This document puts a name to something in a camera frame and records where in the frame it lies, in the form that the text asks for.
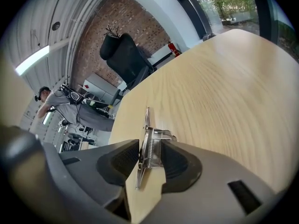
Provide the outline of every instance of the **brick wall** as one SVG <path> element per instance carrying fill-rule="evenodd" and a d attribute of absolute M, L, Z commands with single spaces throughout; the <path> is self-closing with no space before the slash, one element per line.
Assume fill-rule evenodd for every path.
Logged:
<path fill-rule="evenodd" d="M 80 38 L 71 75 L 73 88 L 82 85 L 93 72 L 114 86 L 122 82 L 99 55 L 108 25 L 119 27 L 119 34 L 129 33 L 149 55 L 169 41 L 160 24 L 135 0 L 103 0 Z"/>

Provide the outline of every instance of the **wooden table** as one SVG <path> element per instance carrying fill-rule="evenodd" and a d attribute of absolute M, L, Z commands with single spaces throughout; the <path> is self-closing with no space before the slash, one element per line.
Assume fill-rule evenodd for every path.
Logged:
<path fill-rule="evenodd" d="M 145 109 L 152 126 L 178 141 L 225 154 L 275 192 L 296 170 L 299 145 L 299 64 L 273 43 L 231 30 L 167 63 L 121 101 L 109 143 L 142 139 Z M 164 170 L 153 169 L 143 191 L 136 168 L 126 188 L 132 222 L 161 197 Z"/>

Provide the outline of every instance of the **black cap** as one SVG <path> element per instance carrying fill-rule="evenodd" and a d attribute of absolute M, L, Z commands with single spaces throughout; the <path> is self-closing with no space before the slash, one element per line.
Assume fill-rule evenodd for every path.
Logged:
<path fill-rule="evenodd" d="M 34 96 L 34 99 L 36 101 L 41 100 L 41 94 L 43 91 L 51 91 L 51 90 L 47 86 L 43 86 L 41 89 L 39 89 L 38 94 Z"/>

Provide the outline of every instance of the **black slot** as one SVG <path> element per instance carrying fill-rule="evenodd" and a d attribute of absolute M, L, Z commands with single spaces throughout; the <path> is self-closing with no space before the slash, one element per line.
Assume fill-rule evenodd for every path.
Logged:
<path fill-rule="evenodd" d="M 241 180 L 228 183 L 234 196 L 239 201 L 244 212 L 249 214 L 257 209 L 262 203 L 255 197 L 249 188 Z"/>
<path fill-rule="evenodd" d="M 72 164 L 72 163 L 79 162 L 79 161 L 80 161 L 79 158 L 73 157 L 73 158 L 62 160 L 62 163 L 64 163 L 64 165 L 68 165 L 68 164 Z"/>

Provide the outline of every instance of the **black office chair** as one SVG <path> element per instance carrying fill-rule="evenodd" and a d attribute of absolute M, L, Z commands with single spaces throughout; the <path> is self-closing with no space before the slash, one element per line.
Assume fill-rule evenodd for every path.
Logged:
<path fill-rule="evenodd" d="M 155 71 L 143 51 L 127 33 L 119 37 L 110 30 L 100 48 L 100 56 L 127 83 L 128 89 L 137 85 L 137 77 L 140 83 Z"/>

